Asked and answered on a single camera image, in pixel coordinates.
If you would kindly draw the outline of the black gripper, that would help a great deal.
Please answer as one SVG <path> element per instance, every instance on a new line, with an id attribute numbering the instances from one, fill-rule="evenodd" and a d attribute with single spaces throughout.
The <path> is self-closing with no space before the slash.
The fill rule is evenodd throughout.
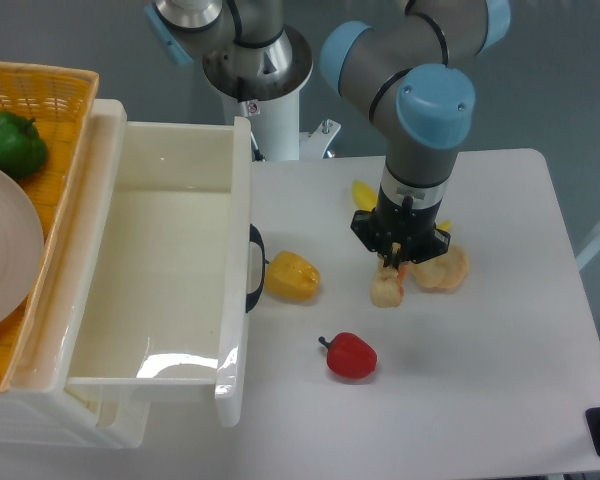
<path id="1" fill-rule="evenodd" d="M 382 268 L 425 262 L 445 254 L 450 246 L 450 234 L 435 223 L 439 206 L 416 209 L 411 196 L 396 204 L 380 190 L 371 212 L 354 213 L 351 230 L 367 250 L 379 256 Z"/>

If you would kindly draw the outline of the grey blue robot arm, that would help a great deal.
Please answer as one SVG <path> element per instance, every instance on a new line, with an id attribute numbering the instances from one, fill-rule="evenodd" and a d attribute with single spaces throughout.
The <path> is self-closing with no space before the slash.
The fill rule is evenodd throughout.
<path id="1" fill-rule="evenodd" d="M 145 15 L 174 63 L 202 62 L 226 118 L 250 121 L 257 160 L 299 157 L 298 95 L 319 69 L 388 142 L 378 203 L 352 231 L 389 266 L 447 252 L 436 216 L 475 106 L 459 65 L 507 34 L 508 2 L 404 1 L 395 28 L 346 22 L 318 56 L 278 1 L 152 1 Z"/>

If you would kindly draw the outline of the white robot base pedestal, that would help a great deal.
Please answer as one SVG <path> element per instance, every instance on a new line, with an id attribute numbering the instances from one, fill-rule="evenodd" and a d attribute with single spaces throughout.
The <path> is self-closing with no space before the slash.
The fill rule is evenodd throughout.
<path id="1" fill-rule="evenodd" d="M 300 128 L 300 93 L 313 71 L 311 48 L 300 32 L 286 26 L 257 48 L 233 42 L 204 57 L 203 71 L 221 98 L 225 120 L 250 122 L 254 161 L 330 156 L 340 123 L 326 118 L 313 131 Z"/>

